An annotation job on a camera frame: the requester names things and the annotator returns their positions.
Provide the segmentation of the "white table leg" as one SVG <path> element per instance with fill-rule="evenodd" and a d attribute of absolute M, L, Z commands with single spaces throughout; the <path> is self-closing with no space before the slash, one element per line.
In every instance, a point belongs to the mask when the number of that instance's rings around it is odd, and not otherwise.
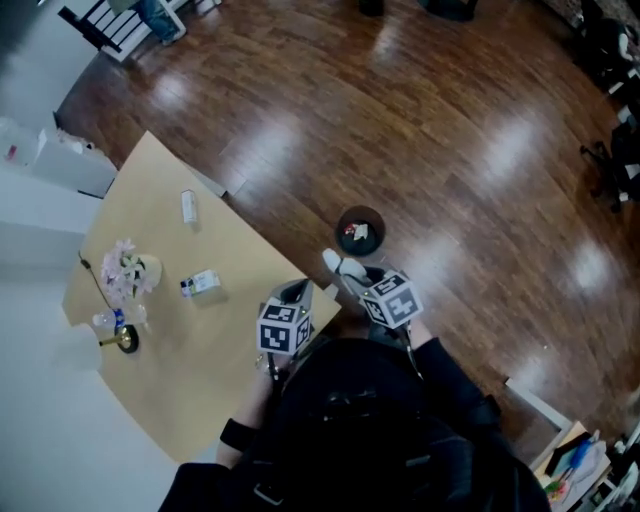
<path fill-rule="evenodd" d="M 218 184 L 213 179 L 209 178 L 208 176 L 191 166 L 188 166 L 188 168 L 190 172 L 195 176 L 195 178 L 198 179 L 215 196 L 223 198 L 228 194 L 227 189 Z"/>

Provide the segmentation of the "white paper ball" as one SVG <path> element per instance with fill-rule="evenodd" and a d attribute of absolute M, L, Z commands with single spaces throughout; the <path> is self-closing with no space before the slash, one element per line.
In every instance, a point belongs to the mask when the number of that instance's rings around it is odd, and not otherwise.
<path fill-rule="evenodd" d="M 351 276 L 358 280 L 367 278 L 367 271 L 360 262 L 353 258 L 341 257 L 333 249 L 323 250 L 322 258 L 327 268 L 336 275 Z"/>

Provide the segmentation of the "pink flowers in white pot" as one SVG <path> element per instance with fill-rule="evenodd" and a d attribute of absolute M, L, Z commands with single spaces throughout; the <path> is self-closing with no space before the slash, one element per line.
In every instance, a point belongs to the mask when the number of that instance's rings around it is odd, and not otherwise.
<path fill-rule="evenodd" d="M 114 305 L 124 305 L 151 293 L 162 277 L 162 264 L 152 255 L 140 254 L 130 239 L 119 240 L 101 265 L 103 291 Z"/>

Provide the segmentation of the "black office chair base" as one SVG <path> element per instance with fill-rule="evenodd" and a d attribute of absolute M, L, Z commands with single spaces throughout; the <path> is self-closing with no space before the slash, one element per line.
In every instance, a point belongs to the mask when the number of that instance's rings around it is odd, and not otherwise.
<path fill-rule="evenodd" d="M 590 191 L 593 198 L 606 195 L 614 214 L 621 212 L 623 203 L 640 202 L 640 124 L 633 117 L 612 130 L 608 146 L 596 141 L 582 145 L 579 152 L 589 157 L 598 172 Z"/>

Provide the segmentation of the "small white blue box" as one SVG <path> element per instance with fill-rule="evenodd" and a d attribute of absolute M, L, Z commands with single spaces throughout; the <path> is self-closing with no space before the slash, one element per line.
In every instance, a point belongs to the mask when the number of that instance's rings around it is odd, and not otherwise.
<path fill-rule="evenodd" d="M 180 282 L 182 296 L 192 298 L 212 291 L 221 285 L 218 274 L 210 269 L 194 274 Z"/>

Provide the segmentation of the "round wooden pedestal table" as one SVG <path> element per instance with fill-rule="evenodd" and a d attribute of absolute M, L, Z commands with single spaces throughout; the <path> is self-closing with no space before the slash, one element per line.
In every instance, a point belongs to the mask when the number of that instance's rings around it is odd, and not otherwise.
<path fill-rule="evenodd" d="M 429 0 L 426 10 L 443 19 L 468 22 L 474 18 L 479 0 Z"/>

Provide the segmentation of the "person's left forearm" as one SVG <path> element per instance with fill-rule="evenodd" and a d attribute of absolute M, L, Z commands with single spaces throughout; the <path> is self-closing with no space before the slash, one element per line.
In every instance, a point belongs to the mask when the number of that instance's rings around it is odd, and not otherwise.
<path fill-rule="evenodd" d="M 275 396 L 275 388 L 283 381 L 282 371 L 287 364 L 287 358 L 280 361 L 272 355 L 259 358 L 246 396 L 220 435 L 215 458 L 218 465 L 233 468 L 256 439 Z"/>

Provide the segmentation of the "person's right forearm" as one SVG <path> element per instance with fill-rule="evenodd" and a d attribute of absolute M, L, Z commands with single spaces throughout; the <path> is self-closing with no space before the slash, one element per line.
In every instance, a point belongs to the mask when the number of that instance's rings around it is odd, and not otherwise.
<path fill-rule="evenodd" d="M 409 324 L 409 339 L 416 366 L 435 403 L 451 426 L 471 437 L 481 430 L 500 431 L 494 404 L 468 377 L 420 320 Z"/>

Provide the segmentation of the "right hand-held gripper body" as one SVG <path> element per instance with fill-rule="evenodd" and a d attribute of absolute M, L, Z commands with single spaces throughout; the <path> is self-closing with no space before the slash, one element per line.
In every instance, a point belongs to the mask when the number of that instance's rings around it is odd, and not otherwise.
<path fill-rule="evenodd" d="M 360 303 L 374 323 L 390 329 L 405 325 L 424 310 L 413 282 L 397 271 L 388 271 L 366 289 Z"/>

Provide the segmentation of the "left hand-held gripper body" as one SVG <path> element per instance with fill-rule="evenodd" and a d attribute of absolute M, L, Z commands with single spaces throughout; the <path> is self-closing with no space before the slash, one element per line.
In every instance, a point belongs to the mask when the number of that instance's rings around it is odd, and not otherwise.
<path fill-rule="evenodd" d="M 256 344 L 261 352 L 294 355 L 311 334 L 312 315 L 306 307 L 269 298 L 258 315 Z"/>

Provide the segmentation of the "clear plastic water bottle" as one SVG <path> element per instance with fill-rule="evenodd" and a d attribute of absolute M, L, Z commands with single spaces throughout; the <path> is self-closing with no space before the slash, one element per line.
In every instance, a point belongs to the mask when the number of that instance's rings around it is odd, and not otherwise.
<path fill-rule="evenodd" d="M 95 314 L 92 323 L 95 327 L 115 329 L 124 325 L 144 324 L 147 321 L 147 312 L 143 305 L 133 304 L 124 308 L 108 309 Z"/>

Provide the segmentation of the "black metal railing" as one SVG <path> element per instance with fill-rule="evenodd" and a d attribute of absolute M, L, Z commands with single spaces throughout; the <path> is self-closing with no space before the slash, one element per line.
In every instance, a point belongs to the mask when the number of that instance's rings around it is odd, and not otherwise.
<path fill-rule="evenodd" d="M 63 6 L 58 16 L 97 50 L 109 50 L 116 57 L 124 56 L 125 43 L 143 26 L 136 12 L 127 10 L 115 14 L 107 0 L 98 0 L 84 15 Z"/>

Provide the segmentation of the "white shade table lamp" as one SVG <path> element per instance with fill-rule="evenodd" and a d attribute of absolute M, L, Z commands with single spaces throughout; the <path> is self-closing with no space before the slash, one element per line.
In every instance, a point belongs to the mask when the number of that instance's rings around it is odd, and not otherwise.
<path fill-rule="evenodd" d="M 108 346 L 116 346 L 125 354 L 135 353 L 139 347 L 135 327 L 116 327 L 109 338 L 101 340 L 88 324 L 71 326 L 55 338 L 52 363 L 65 370 L 99 371 L 102 367 L 102 350 Z"/>

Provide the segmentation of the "white open box bin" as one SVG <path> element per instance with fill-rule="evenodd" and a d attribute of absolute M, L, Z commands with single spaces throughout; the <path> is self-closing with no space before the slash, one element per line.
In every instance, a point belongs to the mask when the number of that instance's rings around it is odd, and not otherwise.
<path fill-rule="evenodd" d="M 57 186 L 103 198 L 117 168 L 95 145 L 63 130 L 42 129 L 31 174 Z"/>

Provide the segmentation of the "black round trash bin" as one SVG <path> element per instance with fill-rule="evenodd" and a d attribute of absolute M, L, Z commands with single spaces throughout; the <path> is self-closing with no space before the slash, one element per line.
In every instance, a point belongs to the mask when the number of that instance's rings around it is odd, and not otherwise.
<path fill-rule="evenodd" d="M 353 236 L 345 235 L 344 230 L 350 224 L 369 224 L 369 235 L 366 240 L 353 241 Z M 383 243 L 386 225 L 381 215 L 368 206 L 358 205 L 346 210 L 339 219 L 334 230 L 338 246 L 351 256 L 368 256 Z"/>

